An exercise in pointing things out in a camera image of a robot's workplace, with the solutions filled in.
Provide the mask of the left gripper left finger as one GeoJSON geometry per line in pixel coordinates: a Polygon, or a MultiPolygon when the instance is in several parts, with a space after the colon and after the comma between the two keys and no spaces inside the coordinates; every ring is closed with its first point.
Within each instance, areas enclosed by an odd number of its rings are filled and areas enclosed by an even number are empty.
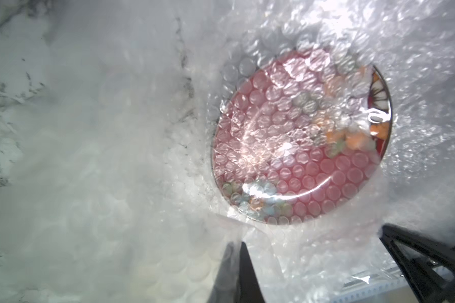
{"type": "Polygon", "coordinates": [[[222,255],[208,303],[239,301],[239,246],[229,242],[222,255]]]}

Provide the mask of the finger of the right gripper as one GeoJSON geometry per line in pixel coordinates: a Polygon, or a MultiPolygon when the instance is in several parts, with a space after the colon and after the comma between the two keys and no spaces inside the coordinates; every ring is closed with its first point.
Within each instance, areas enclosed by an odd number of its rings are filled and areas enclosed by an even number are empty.
{"type": "Polygon", "coordinates": [[[426,256],[405,255],[395,240],[382,237],[388,250],[419,302],[455,302],[455,278],[445,279],[438,274],[426,256]]]}
{"type": "Polygon", "coordinates": [[[455,246],[451,247],[423,234],[385,224],[381,228],[380,240],[395,261],[401,261],[404,257],[397,245],[399,242],[442,265],[455,265],[455,246]]]}

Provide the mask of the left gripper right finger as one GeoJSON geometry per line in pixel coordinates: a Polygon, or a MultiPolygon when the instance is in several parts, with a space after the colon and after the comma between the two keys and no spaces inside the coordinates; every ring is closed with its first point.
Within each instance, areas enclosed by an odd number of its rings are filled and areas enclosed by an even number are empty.
{"type": "Polygon", "coordinates": [[[245,242],[240,248],[240,269],[238,279],[238,302],[265,303],[245,242]]]}

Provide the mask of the red floral plate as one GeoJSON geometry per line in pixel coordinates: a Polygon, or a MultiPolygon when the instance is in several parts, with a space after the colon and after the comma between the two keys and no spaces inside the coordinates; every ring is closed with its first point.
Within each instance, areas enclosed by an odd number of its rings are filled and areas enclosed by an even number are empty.
{"type": "Polygon", "coordinates": [[[332,212],[368,183],[388,148],[392,100],[375,66],[290,50],[228,63],[222,89],[213,175],[252,220],[284,225],[332,212]]]}

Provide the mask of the bubble dark red plate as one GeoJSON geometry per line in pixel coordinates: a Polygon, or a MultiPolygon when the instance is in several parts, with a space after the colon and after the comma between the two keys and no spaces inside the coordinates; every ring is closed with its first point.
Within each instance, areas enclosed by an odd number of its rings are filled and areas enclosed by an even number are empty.
{"type": "Polygon", "coordinates": [[[0,302],[375,295],[385,224],[455,245],[455,1],[0,1],[0,302]]]}

